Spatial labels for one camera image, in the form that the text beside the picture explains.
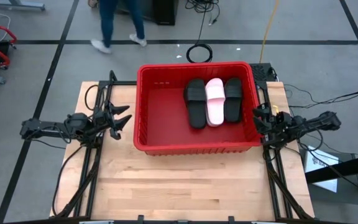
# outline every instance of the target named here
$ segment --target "gray floor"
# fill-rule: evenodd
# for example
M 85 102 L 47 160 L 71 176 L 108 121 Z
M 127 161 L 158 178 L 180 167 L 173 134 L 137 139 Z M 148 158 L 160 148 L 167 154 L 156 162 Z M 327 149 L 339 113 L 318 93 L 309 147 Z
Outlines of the gray floor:
M 45 12 L 0 8 L 12 18 L 11 30 L 19 40 L 59 40 L 73 0 L 39 1 Z M 358 26 L 358 1 L 347 1 Z M 201 14 L 184 8 L 181 0 L 174 27 L 145 23 L 150 40 L 194 40 L 198 36 Z M 263 38 L 274 0 L 221 1 L 221 16 L 213 26 L 205 26 L 202 39 L 260 40 Z M 6 18 L 0 17 L 5 26 Z M 133 32 L 128 16 L 117 15 L 114 40 L 127 40 Z M 80 0 L 68 40 L 101 37 L 97 10 Z M 357 40 L 337 0 L 281 0 L 272 24 L 270 40 Z M 113 54 L 103 55 L 90 45 L 65 45 L 50 86 L 41 119 L 59 121 L 72 113 L 81 82 L 108 78 L 114 70 L 119 80 L 135 80 L 138 68 L 153 63 L 186 63 L 190 45 L 170 44 L 113 45 Z M 256 63 L 260 45 L 214 44 L 213 61 L 241 60 Z M 0 70 L 7 79 L 0 85 L 0 205 L 22 147 L 21 122 L 30 118 L 39 100 L 45 77 L 57 45 L 18 45 L 11 52 L 11 67 Z M 192 52 L 194 60 L 207 55 Z M 316 100 L 325 100 L 358 90 L 358 45 L 267 45 L 264 62 L 275 67 L 281 81 L 308 90 Z M 293 90 L 291 105 L 306 105 L 310 99 Z M 342 121 L 339 131 L 325 132 L 324 141 L 338 150 L 358 153 L 358 98 L 335 105 L 294 110 L 305 117 L 336 111 Z M 46 139 L 64 146 L 61 140 Z M 305 138 L 308 144 L 317 142 Z M 14 192 L 5 222 L 47 218 L 52 202 L 63 150 L 33 142 Z M 316 216 L 322 220 L 358 223 L 358 207 L 313 201 Z

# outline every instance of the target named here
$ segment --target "wooden table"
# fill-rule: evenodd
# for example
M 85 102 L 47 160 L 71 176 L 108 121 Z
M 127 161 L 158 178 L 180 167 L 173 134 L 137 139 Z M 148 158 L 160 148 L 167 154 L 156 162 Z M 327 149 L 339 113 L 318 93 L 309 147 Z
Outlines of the wooden table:
M 89 86 L 83 82 L 75 112 L 88 115 L 84 96 Z M 96 88 L 88 95 L 94 105 Z M 268 83 L 270 102 L 280 111 L 289 112 L 283 83 Z M 114 86 L 112 102 L 116 106 L 131 106 L 121 116 L 135 114 L 136 86 Z M 136 220 L 193 220 L 273 221 L 270 195 L 262 147 L 253 147 L 239 154 L 208 154 L 187 156 L 147 156 L 132 142 L 134 118 L 127 123 L 120 141 L 104 138 L 98 181 L 93 202 L 92 219 Z M 65 159 L 79 143 L 67 146 Z M 296 142 L 288 147 L 298 150 Z M 305 211 L 314 216 L 300 156 L 290 150 L 281 151 L 287 186 Z M 60 211 L 78 188 L 85 149 L 65 167 L 57 195 Z M 285 217 L 281 191 L 277 188 L 280 212 Z M 88 193 L 83 197 L 86 204 Z

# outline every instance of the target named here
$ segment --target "basket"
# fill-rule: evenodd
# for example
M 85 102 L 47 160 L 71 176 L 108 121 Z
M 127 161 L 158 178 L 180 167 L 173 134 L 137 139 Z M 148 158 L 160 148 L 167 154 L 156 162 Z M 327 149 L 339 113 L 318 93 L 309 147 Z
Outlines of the basket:
M 188 82 L 236 77 L 243 87 L 241 122 L 193 129 L 183 98 Z M 151 156 L 244 152 L 260 146 L 252 119 L 258 102 L 251 67 L 244 62 L 144 65 L 137 74 L 134 145 Z

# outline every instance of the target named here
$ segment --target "slipper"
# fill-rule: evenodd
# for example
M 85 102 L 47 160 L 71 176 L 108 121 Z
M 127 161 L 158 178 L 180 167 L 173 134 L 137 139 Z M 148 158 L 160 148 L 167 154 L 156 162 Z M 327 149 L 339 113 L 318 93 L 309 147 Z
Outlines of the slipper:
M 239 78 L 232 78 L 224 85 L 224 119 L 227 122 L 241 121 L 242 85 Z
M 206 95 L 204 81 L 198 78 L 190 81 L 183 92 L 183 96 L 189 114 L 190 126 L 196 129 L 205 128 Z
M 216 127 L 224 121 L 224 88 L 220 78 L 211 79 L 205 86 L 206 92 L 206 120 L 208 125 Z

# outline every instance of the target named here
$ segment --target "blue jeans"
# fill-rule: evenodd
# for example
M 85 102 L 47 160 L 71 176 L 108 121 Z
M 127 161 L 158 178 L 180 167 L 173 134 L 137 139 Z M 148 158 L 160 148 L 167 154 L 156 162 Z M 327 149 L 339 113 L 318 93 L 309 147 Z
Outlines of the blue jeans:
M 131 13 L 137 37 L 141 40 L 144 39 L 143 17 L 138 0 L 124 0 L 124 2 Z M 118 0 L 99 0 L 103 42 L 106 47 L 110 47 L 113 30 L 112 21 L 114 19 L 114 11 L 117 8 L 117 4 Z

